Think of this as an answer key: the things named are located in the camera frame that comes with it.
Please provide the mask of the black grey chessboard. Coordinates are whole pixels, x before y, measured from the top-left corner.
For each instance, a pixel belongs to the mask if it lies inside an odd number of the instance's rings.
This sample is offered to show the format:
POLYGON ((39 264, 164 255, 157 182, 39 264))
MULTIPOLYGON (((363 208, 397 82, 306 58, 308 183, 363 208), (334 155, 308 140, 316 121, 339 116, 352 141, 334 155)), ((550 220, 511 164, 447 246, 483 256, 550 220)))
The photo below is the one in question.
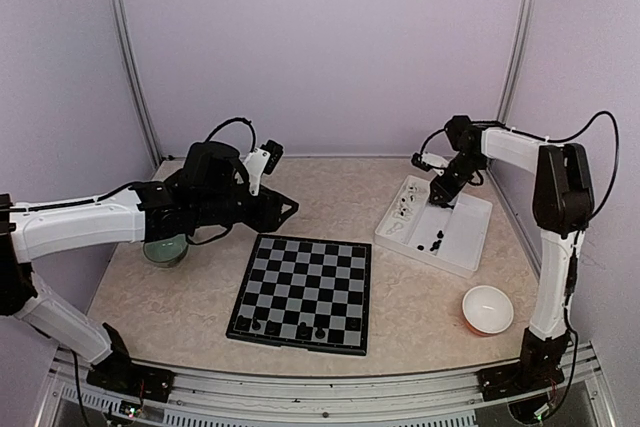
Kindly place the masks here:
POLYGON ((372 245, 260 234, 251 251, 226 329, 232 340, 364 356, 368 350, 372 245), (247 328, 237 317, 251 319, 247 328), (262 327, 251 328, 257 318, 262 327), (349 319, 359 318, 359 330, 349 319), (279 327, 266 332, 268 321, 279 327), (300 323, 311 334, 296 337, 300 323), (326 331, 315 336, 318 327, 326 331))

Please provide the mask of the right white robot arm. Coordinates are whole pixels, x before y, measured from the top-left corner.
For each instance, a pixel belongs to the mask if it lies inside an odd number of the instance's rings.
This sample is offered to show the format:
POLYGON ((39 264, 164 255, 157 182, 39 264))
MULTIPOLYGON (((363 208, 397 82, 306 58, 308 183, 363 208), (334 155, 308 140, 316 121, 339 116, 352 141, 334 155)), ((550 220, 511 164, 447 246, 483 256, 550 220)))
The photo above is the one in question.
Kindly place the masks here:
POLYGON ((534 176, 532 211, 542 241, 539 287, 521 348, 525 358, 511 370, 512 383, 531 391, 550 374, 546 355, 565 351, 577 338, 569 315, 578 260, 586 229, 605 203, 595 199, 586 150, 575 135, 550 139, 466 115, 453 116, 442 131, 456 155, 431 182, 432 205, 450 206, 492 160, 534 176))

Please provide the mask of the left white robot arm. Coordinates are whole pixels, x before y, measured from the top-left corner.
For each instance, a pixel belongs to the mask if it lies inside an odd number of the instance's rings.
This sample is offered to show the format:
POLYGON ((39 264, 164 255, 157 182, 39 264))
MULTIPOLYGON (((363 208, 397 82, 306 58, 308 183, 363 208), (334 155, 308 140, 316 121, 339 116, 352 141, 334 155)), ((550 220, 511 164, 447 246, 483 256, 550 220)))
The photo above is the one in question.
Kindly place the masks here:
POLYGON ((1 313, 28 323, 99 367, 121 392, 140 381, 119 333, 98 324, 56 294, 34 260, 85 247, 160 242, 182 236, 190 245, 203 227, 230 233, 244 224, 272 233, 298 204, 263 186, 284 153, 269 140, 246 155, 212 135, 189 148, 183 166, 163 181, 130 182, 106 194, 45 203, 1 197, 1 313))

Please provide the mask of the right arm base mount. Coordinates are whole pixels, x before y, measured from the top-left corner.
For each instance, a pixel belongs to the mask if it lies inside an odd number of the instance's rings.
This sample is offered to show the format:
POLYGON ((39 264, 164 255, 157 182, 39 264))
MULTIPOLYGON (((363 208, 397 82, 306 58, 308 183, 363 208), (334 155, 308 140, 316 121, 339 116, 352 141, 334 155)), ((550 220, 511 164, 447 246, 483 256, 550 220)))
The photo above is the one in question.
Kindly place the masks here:
POLYGON ((560 368, 531 374, 525 373, 519 363, 511 363, 481 369, 477 379, 483 400, 489 402, 560 384, 565 376, 560 368))

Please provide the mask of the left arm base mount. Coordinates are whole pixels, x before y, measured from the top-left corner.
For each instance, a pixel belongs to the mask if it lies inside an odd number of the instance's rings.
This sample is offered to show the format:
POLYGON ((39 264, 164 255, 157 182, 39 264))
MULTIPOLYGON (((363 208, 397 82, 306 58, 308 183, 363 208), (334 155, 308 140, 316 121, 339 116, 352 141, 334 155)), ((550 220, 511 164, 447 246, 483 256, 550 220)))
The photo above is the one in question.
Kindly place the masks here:
POLYGON ((132 363, 92 367, 87 383, 138 399, 166 403, 174 378, 170 370, 132 363))

